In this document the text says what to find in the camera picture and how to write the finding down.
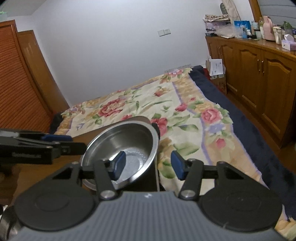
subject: bed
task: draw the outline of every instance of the bed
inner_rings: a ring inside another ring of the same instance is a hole
[[[157,167],[166,190],[178,193],[183,184],[170,164],[173,150],[206,165],[226,161],[279,195],[284,208],[276,230],[291,238],[296,228],[295,175],[281,165],[243,113],[207,80],[201,66],[75,105],[62,113],[56,134],[75,137],[140,115],[160,129]],[[203,181],[201,194],[213,187],[212,180]]]

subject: brown table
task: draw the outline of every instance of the brown table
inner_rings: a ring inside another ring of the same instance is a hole
[[[150,123],[149,119],[143,116],[133,117],[124,121],[144,121]],[[75,142],[84,142],[89,144],[92,139],[99,135],[102,131],[112,125],[102,127],[100,129],[82,134],[74,137]],[[44,179],[48,175],[62,168],[64,165],[73,161],[79,161],[79,156],[61,156],[53,161],[52,165],[31,165],[31,164],[17,164],[12,168],[13,175],[1,178],[0,176],[0,204],[8,205],[13,203],[13,200],[29,187]]]

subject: ribbed gray surface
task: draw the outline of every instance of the ribbed gray surface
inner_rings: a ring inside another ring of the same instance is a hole
[[[296,27],[296,6],[290,0],[258,0],[262,16],[270,16],[272,23],[289,22]]]
[[[125,192],[115,201],[102,202],[74,228],[55,233],[23,228],[12,241],[284,240],[273,229],[253,234],[223,229],[206,219],[194,202],[179,200],[173,192],[151,195]]]

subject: cabinet door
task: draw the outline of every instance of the cabinet door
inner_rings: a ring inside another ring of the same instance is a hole
[[[221,53],[223,64],[226,67],[226,82],[228,89],[235,94],[238,94],[239,78],[237,77],[236,70],[236,44],[231,42],[221,42],[218,49]]]
[[[15,21],[0,23],[0,128],[47,132],[52,112],[33,81]]]
[[[18,32],[17,37],[26,64],[50,108],[54,113],[68,109],[69,105],[47,67],[33,30]]]
[[[245,45],[237,45],[237,73],[240,81],[239,95],[254,111],[258,111],[261,82],[261,50]]]
[[[207,39],[207,46],[212,59],[220,58],[218,52],[218,42],[216,39]]]
[[[281,139],[286,130],[295,97],[296,62],[262,51],[263,82],[260,89],[262,119]]]

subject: glass bottle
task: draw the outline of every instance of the glass bottle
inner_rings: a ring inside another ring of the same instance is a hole
[[[259,24],[259,27],[260,27],[261,36],[262,36],[263,39],[265,39],[264,31],[263,31],[263,24],[264,24],[263,17],[260,17],[260,19],[258,21],[258,24]]]

